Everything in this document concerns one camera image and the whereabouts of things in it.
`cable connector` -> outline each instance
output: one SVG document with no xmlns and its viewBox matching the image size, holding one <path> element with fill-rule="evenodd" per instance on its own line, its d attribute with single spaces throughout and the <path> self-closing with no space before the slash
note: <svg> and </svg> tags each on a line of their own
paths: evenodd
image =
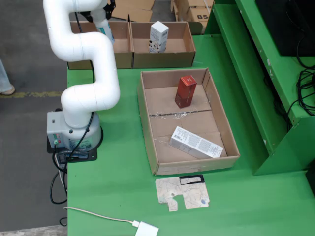
<svg viewBox="0 0 315 236">
<path fill-rule="evenodd" d="M 138 228 L 139 225 L 140 225 L 140 222 L 139 222 L 139 221 L 136 221 L 136 220 L 134 220 L 133 223 L 132 223 L 132 226 L 133 226 L 133 227 L 136 227 L 136 228 Z"/>
<path fill-rule="evenodd" d="M 140 222 L 135 236 L 157 236 L 158 228 L 144 222 Z"/>
</svg>

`jeans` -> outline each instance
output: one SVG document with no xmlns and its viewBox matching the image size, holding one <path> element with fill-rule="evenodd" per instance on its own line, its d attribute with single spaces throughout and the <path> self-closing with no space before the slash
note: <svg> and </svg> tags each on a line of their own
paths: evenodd
<svg viewBox="0 0 315 236">
<path fill-rule="evenodd" d="M 12 86 L 9 82 L 9 78 L 0 59 L 0 92 L 6 92 L 11 88 Z"/>
</svg>

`open cardboard box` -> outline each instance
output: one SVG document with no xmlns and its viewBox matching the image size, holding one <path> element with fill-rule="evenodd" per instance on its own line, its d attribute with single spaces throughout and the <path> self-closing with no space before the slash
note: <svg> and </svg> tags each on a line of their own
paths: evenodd
<svg viewBox="0 0 315 236">
<path fill-rule="evenodd" d="M 180 77 L 192 75 L 197 86 L 191 105 L 179 108 Z M 173 175 L 230 168 L 240 157 L 231 127 L 208 69 L 141 72 L 139 111 L 153 175 Z M 219 158 L 197 159 L 169 144 L 180 126 L 223 147 Z"/>
<path fill-rule="evenodd" d="M 133 68 L 190 67 L 196 53 L 187 22 L 163 22 L 169 27 L 166 51 L 149 53 L 151 25 L 154 23 L 131 22 L 134 48 Z"/>
<path fill-rule="evenodd" d="M 76 21 L 70 22 L 73 33 L 80 33 L 79 27 Z M 96 32 L 96 26 L 94 23 L 87 21 L 80 22 L 82 32 Z M 130 26 L 128 22 L 110 21 L 110 28 L 115 38 L 114 52 L 116 66 L 118 69 L 132 68 L 132 42 Z M 68 68 L 70 70 L 84 70 L 91 69 L 89 60 L 68 62 Z"/>
</svg>

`white carton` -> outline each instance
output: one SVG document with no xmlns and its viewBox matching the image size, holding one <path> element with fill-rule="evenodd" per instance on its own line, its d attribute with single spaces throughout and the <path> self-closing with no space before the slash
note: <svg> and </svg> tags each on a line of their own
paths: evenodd
<svg viewBox="0 0 315 236">
<path fill-rule="evenodd" d="M 222 154 L 223 148 L 206 139 L 199 137 L 179 126 L 169 144 L 181 151 L 188 153 L 198 159 L 218 158 Z"/>
<path fill-rule="evenodd" d="M 151 25 L 149 53 L 164 53 L 168 37 L 168 27 L 160 21 Z"/>
</svg>

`red box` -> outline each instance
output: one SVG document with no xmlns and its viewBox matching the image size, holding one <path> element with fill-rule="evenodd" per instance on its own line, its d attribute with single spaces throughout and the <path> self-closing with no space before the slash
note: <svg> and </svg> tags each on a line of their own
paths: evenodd
<svg viewBox="0 0 315 236">
<path fill-rule="evenodd" d="M 191 75 L 181 77 L 178 83 L 175 102 L 179 108 L 188 107 L 191 104 L 197 82 Z"/>
</svg>

